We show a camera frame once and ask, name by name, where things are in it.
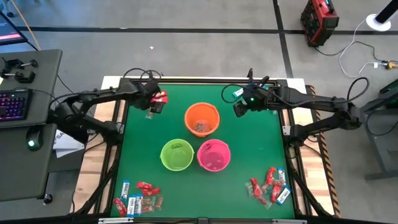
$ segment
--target rgb keyboard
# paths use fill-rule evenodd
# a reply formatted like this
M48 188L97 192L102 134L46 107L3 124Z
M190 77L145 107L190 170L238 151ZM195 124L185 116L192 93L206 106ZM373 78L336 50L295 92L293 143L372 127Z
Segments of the rgb keyboard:
M32 90L0 91L0 122L26 119Z

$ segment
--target gray floor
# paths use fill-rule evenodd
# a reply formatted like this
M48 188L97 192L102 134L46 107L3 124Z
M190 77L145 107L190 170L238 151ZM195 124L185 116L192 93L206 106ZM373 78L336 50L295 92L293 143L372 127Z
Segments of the gray floor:
M334 0L340 15L338 30L354 30L370 13L377 13L389 0ZM16 1L32 26L144 27L276 29L272 0L41 0ZM285 29L301 29L299 16L306 0L280 0ZM20 17L13 21L23 26ZM398 19L392 21L398 30ZM359 28L368 30L366 25ZM165 75L243 77L250 67L256 77L286 77L277 34L144 34L35 32L42 49L62 49L60 76L73 90L100 87L105 75L122 75L131 67L156 69ZM374 45L379 58L398 60L398 36L358 35ZM333 35L321 48L337 52L352 40L350 35ZM338 57L326 57L308 48L304 36L286 35L295 78L304 78L319 95L345 97L352 80L338 65ZM0 47L0 52L31 50L27 44ZM351 74L372 62L371 49L354 45L343 66ZM371 80L368 92L355 103L362 106L378 90L398 78L396 70L365 68ZM354 88L361 91L363 85ZM57 83L56 95L67 93ZM363 128L326 133L341 214L345 218L397 223L398 178L365 182L364 176L379 170ZM76 173L57 174L49 190L55 200L45 207L35 200L0 203L0 219L64 215Z

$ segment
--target orange bucket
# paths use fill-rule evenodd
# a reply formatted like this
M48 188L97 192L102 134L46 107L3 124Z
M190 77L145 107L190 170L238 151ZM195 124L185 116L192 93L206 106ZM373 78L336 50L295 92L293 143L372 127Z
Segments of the orange bucket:
M195 103L185 112L185 125L194 135L204 138L220 125L217 108L209 103Z

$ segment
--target computer mouse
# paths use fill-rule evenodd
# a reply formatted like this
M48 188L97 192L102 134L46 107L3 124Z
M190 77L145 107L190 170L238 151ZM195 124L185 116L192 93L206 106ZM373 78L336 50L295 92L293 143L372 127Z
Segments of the computer mouse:
M29 128L26 133L26 144L30 151L37 151L43 145L43 131L40 125Z

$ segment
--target green mat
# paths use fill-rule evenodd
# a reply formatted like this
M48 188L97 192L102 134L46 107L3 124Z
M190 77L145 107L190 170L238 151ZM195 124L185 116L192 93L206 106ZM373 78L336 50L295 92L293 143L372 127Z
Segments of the green mat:
M294 218L291 195L282 205L274 204L266 210L248 197L244 186L253 177L263 184L270 167L286 170L279 115L274 111L248 111L237 118L233 105L221 100L223 87L163 84L161 88L168 92L169 103L162 114L146 119L145 111L129 108L114 198L120 197L126 179L131 182L129 195L140 193L135 188L138 181L161 188L163 209L143 217ZM232 100L231 94L237 89L228 88L225 95ZM221 117L219 128L206 138L195 137L184 124L185 111L198 102L215 105ZM176 138L188 141L195 153L206 140L220 139L229 145L231 162L221 172L208 172L199 166L195 154L187 169L172 172L162 165L160 152L164 144ZM114 205L111 216L119 216Z

